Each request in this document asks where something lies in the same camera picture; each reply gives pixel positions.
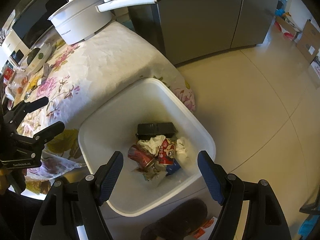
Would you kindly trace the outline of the person's left hand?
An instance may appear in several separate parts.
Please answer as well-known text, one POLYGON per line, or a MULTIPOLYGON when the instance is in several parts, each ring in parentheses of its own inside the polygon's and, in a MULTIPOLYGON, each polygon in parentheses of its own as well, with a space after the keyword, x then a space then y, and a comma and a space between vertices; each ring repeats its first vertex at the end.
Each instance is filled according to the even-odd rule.
POLYGON ((0 195, 5 194, 7 189, 10 187, 10 183, 7 180, 7 175, 10 173, 11 171, 4 167, 0 169, 0 195))

